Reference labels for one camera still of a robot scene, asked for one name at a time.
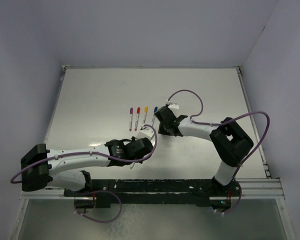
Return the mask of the blue pen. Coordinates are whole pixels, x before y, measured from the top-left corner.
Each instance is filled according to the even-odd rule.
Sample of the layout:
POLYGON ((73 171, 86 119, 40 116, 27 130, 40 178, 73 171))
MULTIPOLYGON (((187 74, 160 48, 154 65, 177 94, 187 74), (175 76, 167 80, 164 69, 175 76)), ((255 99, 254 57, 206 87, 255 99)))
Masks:
POLYGON ((152 125, 152 126, 154 125, 155 120, 156 120, 155 113, 153 113, 153 115, 152 115, 152 120, 151 120, 151 125, 152 125))

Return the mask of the yellow pen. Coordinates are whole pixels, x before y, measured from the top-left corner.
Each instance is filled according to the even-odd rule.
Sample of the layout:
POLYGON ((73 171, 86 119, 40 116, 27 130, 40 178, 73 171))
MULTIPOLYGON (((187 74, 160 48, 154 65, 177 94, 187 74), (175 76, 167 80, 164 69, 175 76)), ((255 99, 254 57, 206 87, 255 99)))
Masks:
POLYGON ((143 120, 142 120, 142 124, 143 124, 143 125, 146 123, 146 120, 147 120, 147 114, 148 114, 148 113, 145 113, 145 110, 144 110, 143 120))

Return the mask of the red pen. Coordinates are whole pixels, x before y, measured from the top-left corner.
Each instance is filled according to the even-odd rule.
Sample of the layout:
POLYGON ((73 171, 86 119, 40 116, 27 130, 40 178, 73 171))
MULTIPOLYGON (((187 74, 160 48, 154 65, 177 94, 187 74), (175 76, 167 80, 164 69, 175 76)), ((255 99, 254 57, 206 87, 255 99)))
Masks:
POLYGON ((140 114, 137 114, 137 112, 136 112, 135 123, 134 123, 135 131, 137 131, 137 129, 138 129, 139 117, 140 117, 140 114))

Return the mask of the purple pen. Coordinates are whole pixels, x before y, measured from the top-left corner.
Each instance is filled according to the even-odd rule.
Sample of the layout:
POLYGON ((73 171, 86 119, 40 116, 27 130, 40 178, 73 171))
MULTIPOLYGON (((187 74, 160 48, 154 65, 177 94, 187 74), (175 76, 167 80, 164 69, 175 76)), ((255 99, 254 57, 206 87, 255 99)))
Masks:
POLYGON ((133 125, 133 114, 129 114, 129 131, 132 131, 132 125, 133 125))

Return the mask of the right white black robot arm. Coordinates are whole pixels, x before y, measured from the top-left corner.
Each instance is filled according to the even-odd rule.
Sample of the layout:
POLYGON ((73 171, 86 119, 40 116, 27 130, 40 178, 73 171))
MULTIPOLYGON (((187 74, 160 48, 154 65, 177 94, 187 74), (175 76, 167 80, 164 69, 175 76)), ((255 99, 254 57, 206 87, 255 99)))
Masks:
POLYGON ((219 125, 203 125, 192 122, 187 115, 177 116, 168 105, 159 108, 154 115, 159 121, 158 133, 161 135, 196 138, 213 144, 221 162, 211 179, 212 190, 218 196, 225 195, 234 182, 240 162, 254 146, 248 134, 230 117, 219 125))

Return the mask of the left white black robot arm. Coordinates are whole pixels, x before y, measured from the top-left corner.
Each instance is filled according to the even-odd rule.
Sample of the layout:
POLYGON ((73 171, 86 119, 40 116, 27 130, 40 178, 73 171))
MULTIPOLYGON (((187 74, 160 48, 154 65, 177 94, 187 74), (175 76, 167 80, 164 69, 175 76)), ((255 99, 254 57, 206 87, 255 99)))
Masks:
POLYGON ((153 149, 147 137, 113 139, 75 150, 48 150, 46 144, 37 144, 21 158, 21 189, 34 192, 52 186, 88 196, 93 191, 93 184, 84 168, 123 167, 133 161, 142 162, 153 149))

